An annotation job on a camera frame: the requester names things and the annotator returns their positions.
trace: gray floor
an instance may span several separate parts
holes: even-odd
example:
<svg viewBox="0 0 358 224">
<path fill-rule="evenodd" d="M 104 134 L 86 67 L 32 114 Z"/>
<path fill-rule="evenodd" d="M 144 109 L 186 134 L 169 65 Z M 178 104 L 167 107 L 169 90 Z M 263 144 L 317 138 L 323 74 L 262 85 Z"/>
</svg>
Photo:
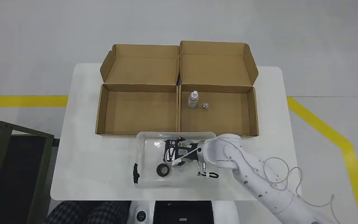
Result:
<svg viewBox="0 0 358 224">
<path fill-rule="evenodd" d="M 288 96 L 357 147 L 357 21 L 355 0 L 4 0 L 0 95 L 67 95 L 74 66 L 102 62 L 115 43 L 247 42 L 258 65 L 282 69 Z M 60 137 L 64 113 L 0 108 L 0 119 Z M 294 113 L 290 117 L 303 196 L 320 204 L 334 193 L 337 217 L 354 223 L 357 202 L 340 149 Z M 242 223 L 278 223 L 249 208 L 238 208 Z"/>
</svg>

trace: yellow floor line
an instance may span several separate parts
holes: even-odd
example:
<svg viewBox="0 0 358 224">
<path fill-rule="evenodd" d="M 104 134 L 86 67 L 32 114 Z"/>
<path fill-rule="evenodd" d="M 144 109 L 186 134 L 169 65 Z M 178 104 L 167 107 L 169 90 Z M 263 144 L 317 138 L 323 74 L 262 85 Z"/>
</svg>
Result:
<svg viewBox="0 0 358 224">
<path fill-rule="evenodd" d="M 356 203 L 358 205 L 358 161 L 353 148 L 353 144 L 350 143 L 346 138 L 344 138 L 333 128 L 331 128 L 328 124 L 319 119 L 312 112 L 307 110 L 304 106 L 299 104 L 292 97 L 287 97 L 287 102 L 290 110 L 300 116 L 314 129 L 316 129 L 318 132 L 320 132 L 322 135 L 324 135 L 341 149 L 343 158 L 346 163 L 348 175 L 351 180 Z"/>
<path fill-rule="evenodd" d="M 68 96 L 0 96 L 0 107 L 66 107 L 67 100 Z M 287 101 L 290 110 L 341 149 L 358 204 L 358 162 L 353 144 L 292 97 Z"/>
<path fill-rule="evenodd" d="M 0 96 L 0 107 L 66 107 L 68 96 Z"/>
</svg>

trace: cardboard box flap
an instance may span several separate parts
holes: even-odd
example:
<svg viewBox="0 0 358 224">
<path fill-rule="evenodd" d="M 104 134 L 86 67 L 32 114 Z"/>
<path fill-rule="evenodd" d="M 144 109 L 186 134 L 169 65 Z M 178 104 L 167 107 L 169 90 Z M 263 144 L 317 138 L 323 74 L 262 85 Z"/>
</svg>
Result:
<svg viewBox="0 0 358 224">
<path fill-rule="evenodd" d="M 245 43 L 181 41 L 182 84 L 252 86 L 258 76 Z"/>
<path fill-rule="evenodd" d="M 108 84 L 176 85 L 179 47 L 115 44 L 101 66 Z"/>
</svg>

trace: clear plastic container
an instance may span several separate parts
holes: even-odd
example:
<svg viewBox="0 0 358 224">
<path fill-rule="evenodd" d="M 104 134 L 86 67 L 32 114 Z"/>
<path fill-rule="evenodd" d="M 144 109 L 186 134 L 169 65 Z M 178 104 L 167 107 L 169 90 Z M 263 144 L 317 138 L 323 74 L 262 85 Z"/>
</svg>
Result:
<svg viewBox="0 0 358 224">
<path fill-rule="evenodd" d="M 213 132 L 140 132 L 136 136 L 137 154 L 136 164 L 139 178 L 135 184 L 137 188 L 193 188 L 193 187 L 215 187 L 218 179 L 198 176 L 197 162 L 186 162 L 182 166 L 171 166 L 171 172 L 166 177 L 157 174 L 157 167 L 163 163 L 165 142 L 168 139 L 183 137 L 194 143 L 215 138 Z M 218 173 L 218 168 L 206 164 L 206 172 Z"/>
</svg>

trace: open cardboard box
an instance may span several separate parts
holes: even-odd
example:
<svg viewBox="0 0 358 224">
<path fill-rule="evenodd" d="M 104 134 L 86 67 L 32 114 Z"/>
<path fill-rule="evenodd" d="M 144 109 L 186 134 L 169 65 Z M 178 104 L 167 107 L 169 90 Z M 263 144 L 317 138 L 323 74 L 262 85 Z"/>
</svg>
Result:
<svg viewBox="0 0 358 224">
<path fill-rule="evenodd" d="M 178 125 L 181 132 L 233 133 L 257 136 L 255 88 L 258 76 L 250 48 L 245 43 L 182 41 Z M 199 102 L 189 108 L 192 91 Z M 203 103 L 209 108 L 202 108 Z"/>
<path fill-rule="evenodd" d="M 112 47 L 101 66 L 104 84 L 96 134 L 178 131 L 178 46 Z"/>
</svg>

